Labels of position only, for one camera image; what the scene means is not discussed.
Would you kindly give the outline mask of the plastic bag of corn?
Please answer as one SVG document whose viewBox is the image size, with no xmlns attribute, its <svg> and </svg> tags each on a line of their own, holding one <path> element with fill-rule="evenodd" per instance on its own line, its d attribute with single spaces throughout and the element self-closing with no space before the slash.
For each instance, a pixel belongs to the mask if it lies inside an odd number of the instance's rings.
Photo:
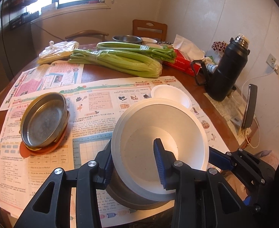
<svg viewBox="0 0 279 228">
<path fill-rule="evenodd" d="M 47 64 L 53 61 L 68 58 L 74 49 L 77 49 L 80 44 L 77 41 L 63 41 L 59 43 L 49 42 L 49 46 L 46 47 L 41 53 L 39 53 L 39 58 L 37 64 Z"/>
</svg>

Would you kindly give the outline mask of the red tissue box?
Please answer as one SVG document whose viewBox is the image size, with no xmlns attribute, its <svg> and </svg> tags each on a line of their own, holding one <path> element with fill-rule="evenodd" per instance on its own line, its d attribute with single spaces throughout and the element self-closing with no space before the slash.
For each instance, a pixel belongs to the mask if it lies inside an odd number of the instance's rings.
<svg viewBox="0 0 279 228">
<path fill-rule="evenodd" d="M 203 61 L 205 52 L 198 48 L 192 41 L 180 35 L 175 36 L 173 50 L 176 54 L 174 61 L 163 61 L 163 64 L 195 77 L 201 68 L 200 63 L 195 61 Z"/>
</svg>

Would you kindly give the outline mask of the large newspaper sheet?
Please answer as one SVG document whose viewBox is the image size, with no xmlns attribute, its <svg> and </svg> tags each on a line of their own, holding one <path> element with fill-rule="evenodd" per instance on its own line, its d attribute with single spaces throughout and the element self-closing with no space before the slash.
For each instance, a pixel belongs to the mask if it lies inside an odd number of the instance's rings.
<svg viewBox="0 0 279 228">
<path fill-rule="evenodd" d="M 28 158 L 20 155 L 20 124 L 26 108 L 40 93 L 13 98 L 0 134 L 0 207 L 19 217 L 55 168 L 70 170 L 94 159 L 110 140 L 123 112 L 149 98 L 159 84 L 183 88 L 173 76 L 99 80 L 57 88 L 70 113 L 65 139 L 55 151 Z"/>
</svg>

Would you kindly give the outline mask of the front celery bunch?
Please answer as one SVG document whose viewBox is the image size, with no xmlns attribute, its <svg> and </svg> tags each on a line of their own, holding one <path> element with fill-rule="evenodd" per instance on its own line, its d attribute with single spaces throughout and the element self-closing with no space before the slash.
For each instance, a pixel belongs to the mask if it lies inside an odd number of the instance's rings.
<svg viewBox="0 0 279 228">
<path fill-rule="evenodd" d="M 162 64 L 158 61 L 129 51 L 75 49 L 68 63 L 99 65 L 122 73 L 143 78 L 158 78 L 162 73 Z"/>
</svg>

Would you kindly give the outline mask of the far newspaper sheet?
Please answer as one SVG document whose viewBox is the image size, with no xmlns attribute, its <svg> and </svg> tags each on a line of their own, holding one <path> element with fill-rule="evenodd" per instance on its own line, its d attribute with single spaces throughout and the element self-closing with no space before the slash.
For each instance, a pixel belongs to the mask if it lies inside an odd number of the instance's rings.
<svg viewBox="0 0 279 228">
<path fill-rule="evenodd" d="M 67 61 L 58 60 L 22 72 L 6 95 L 0 111 L 8 110 L 14 97 L 80 83 L 83 68 L 83 64 L 70 64 Z"/>
</svg>

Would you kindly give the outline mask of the orange plastic plate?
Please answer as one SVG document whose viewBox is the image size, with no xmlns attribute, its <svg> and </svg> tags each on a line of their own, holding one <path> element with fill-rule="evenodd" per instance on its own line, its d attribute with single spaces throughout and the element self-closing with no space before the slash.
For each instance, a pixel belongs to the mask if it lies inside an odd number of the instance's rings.
<svg viewBox="0 0 279 228">
<path fill-rule="evenodd" d="M 64 139 L 66 131 L 67 131 L 67 126 L 65 127 L 62 135 L 59 137 L 59 139 L 56 142 L 52 142 L 50 145 L 48 145 L 42 149 L 39 149 L 39 150 L 30 150 L 26 147 L 26 145 L 23 142 L 21 142 L 20 147 L 19 147 L 20 155 L 23 158 L 27 158 L 29 156 L 40 156 L 40 155 L 44 155 L 44 154 L 53 152 L 60 146 L 62 140 Z"/>
</svg>

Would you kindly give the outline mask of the smartphone on stand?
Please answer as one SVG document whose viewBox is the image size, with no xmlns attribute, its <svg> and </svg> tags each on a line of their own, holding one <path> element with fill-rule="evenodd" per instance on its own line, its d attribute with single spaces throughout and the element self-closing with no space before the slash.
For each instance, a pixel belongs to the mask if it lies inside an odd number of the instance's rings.
<svg viewBox="0 0 279 228">
<path fill-rule="evenodd" d="M 251 127 L 254 119 L 256 102 L 257 102 L 258 86 L 249 84 L 248 86 L 248 100 L 246 103 L 241 129 L 247 129 Z"/>
</svg>

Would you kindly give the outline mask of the handwritten paper sheet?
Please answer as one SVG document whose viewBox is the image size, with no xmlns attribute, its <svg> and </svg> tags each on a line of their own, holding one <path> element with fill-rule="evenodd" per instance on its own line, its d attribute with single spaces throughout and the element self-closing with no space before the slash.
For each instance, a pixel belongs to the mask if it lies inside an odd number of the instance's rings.
<svg viewBox="0 0 279 228">
<path fill-rule="evenodd" d="M 215 101 L 207 93 L 204 93 L 207 99 L 212 103 L 219 114 L 224 118 L 228 127 L 234 135 L 240 135 L 240 125 L 234 124 L 232 119 L 237 118 L 242 121 L 245 111 L 244 102 L 241 100 L 240 94 L 235 93 L 235 96 L 228 96 L 222 102 Z"/>
</svg>

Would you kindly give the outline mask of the wooden chair back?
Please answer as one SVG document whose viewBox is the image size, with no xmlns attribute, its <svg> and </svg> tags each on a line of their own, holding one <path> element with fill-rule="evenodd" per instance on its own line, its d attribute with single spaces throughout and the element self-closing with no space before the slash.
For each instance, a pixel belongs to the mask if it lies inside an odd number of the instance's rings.
<svg viewBox="0 0 279 228">
<path fill-rule="evenodd" d="M 132 26 L 132 35 L 134 36 L 151 38 L 158 41 L 166 40 L 168 26 L 164 23 L 134 19 Z"/>
</svg>

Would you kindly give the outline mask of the rear celery bunch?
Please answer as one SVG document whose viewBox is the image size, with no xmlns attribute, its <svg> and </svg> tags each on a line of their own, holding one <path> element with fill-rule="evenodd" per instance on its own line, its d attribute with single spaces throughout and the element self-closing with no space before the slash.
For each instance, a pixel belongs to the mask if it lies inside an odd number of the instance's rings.
<svg viewBox="0 0 279 228">
<path fill-rule="evenodd" d="M 99 50 L 122 50 L 138 53 L 158 61 L 165 61 L 174 63 L 176 59 L 176 52 L 172 48 L 156 48 L 147 45 L 139 45 L 126 42 L 100 42 L 97 44 Z"/>
</svg>

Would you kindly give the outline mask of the stainless steel bowl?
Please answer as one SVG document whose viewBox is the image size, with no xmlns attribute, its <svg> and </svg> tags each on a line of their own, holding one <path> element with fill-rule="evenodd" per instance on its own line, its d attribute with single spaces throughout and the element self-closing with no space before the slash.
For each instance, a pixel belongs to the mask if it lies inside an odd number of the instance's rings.
<svg viewBox="0 0 279 228">
<path fill-rule="evenodd" d="M 112 147 L 114 171 L 111 197 L 134 209 L 153 209 L 174 199 L 175 190 L 165 190 L 160 183 L 153 153 L 153 142 L 128 142 Z"/>
</svg>

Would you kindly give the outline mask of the patterned cup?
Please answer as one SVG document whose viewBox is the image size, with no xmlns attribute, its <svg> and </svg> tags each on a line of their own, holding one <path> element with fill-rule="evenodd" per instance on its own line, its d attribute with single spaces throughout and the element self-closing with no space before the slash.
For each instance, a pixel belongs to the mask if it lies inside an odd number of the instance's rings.
<svg viewBox="0 0 279 228">
<path fill-rule="evenodd" d="M 223 56 L 227 46 L 228 44 L 225 41 L 215 41 L 213 42 L 211 48 L 216 54 Z"/>
</svg>

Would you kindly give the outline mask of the far metal bowl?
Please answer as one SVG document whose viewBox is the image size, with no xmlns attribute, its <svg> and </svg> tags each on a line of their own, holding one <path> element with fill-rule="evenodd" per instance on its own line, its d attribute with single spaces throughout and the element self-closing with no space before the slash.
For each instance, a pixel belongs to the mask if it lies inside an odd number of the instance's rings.
<svg viewBox="0 0 279 228">
<path fill-rule="evenodd" d="M 113 36 L 112 39 L 117 42 L 124 42 L 124 43 L 133 43 L 133 44 L 142 44 L 142 39 L 138 36 Z"/>
</svg>

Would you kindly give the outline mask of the yellow shell-shaped plate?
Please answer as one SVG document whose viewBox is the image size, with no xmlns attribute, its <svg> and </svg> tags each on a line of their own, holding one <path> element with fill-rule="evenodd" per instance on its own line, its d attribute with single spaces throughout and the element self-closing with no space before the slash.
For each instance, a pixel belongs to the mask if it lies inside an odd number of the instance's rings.
<svg viewBox="0 0 279 228">
<path fill-rule="evenodd" d="M 45 150 L 47 149 L 49 146 L 44 146 L 44 147 L 30 147 L 25 145 L 25 147 L 30 150 L 30 151 L 40 151 L 40 150 Z"/>
</svg>

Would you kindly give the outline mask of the metal pan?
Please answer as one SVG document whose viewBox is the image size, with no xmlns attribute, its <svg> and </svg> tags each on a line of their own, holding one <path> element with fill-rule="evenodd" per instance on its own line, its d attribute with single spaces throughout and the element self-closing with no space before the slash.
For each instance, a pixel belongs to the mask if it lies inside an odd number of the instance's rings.
<svg viewBox="0 0 279 228">
<path fill-rule="evenodd" d="M 62 135 L 68 120 L 65 97 L 56 92 L 43 94 L 30 103 L 22 117 L 22 141 L 30 147 L 48 146 Z"/>
</svg>

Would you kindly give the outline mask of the wall power socket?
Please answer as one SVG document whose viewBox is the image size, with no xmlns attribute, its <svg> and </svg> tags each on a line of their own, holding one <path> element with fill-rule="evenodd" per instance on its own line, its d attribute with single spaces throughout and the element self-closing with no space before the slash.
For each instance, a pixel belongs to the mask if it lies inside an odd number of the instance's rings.
<svg viewBox="0 0 279 228">
<path fill-rule="evenodd" d="M 279 61 L 272 55 L 269 54 L 266 63 L 274 70 L 274 72 L 279 74 Z"/>
</svg>

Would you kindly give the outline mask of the red instant noodle bowl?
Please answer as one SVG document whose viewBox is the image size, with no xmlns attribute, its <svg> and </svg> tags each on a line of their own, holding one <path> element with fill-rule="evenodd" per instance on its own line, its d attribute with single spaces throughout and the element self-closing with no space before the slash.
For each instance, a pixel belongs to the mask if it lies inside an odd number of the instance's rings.
<svg viewBox="0 0 279 228">
<path fill-rule="evenodd" d="M 206 171 L 209 146 L 195 115 L 183 105 L 150 98 L 131 105 L 113 131 L 111 153 L 117 174 L 135 194 L 169 201 L 175 189 L 172 164 Z"/>
</svg>

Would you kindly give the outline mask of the black thermos bottle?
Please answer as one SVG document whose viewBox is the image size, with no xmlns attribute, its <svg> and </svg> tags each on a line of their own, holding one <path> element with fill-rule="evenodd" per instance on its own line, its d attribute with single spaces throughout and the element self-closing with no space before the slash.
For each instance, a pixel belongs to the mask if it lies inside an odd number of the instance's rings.
<svg viewBox="0 0 279 228">
<path fill-rule="evenodd" d="M 196 80 L 196 84 L 204 86 L 205 91 L 212 99 L 223 101 L 231 91 L 248 61 L 248 56 L 250 54 L 248 45 L 249 39 L 241 33 L 235 38 L 231 38 L 219 64 L 211 76 L 203 60 L 192 61 L 191 68 L 194 68 L 195 63 L 200 64 L 205 77 L 203 83 Z"/>
</svg>

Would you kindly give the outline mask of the celery bunch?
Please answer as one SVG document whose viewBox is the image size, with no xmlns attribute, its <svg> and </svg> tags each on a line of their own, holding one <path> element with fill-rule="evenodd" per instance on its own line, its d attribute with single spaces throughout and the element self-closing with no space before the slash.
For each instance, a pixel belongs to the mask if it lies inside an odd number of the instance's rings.
<svg viewBox="0 0 279 228">
<path fill-rule="evenodd" d="M 139 45 L 126 42 L 100 42 L 97 44 L 99 50 L 122 50 L 138 53 L 158 61 L 165 61 L 174 63 L 176 59 L 176 52 L 172 48 L 156 48 L 147 45 Z"/>
<path fill-rule="evenodd" d="M 162 73 L 162 64 L 158 61 L 129 51 L 75 49 L 68 63 L 99 65 L 122 73 L 143 78 L 158 78 Z"/>
</svg>

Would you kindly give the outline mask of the curved wooden chair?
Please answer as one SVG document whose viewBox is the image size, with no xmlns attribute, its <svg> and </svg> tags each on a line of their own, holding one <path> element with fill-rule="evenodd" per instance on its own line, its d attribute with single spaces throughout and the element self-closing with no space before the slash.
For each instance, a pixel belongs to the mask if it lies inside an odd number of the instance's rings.
<svg viewBox="0 0 279 228">
<path fill-rule="evenodd" d="M 73 41 L 76 38 L 101 38 L 102 42 L 105 41 L 105 38 L 109 36 L 108 33 L 99 31 L 99 30 L 83 30 L 79 31 L 77 33 L 73 33 L 72 35 L 68 35 L 65 37 L 65 40 L 67 41 Z"/>
</svg>

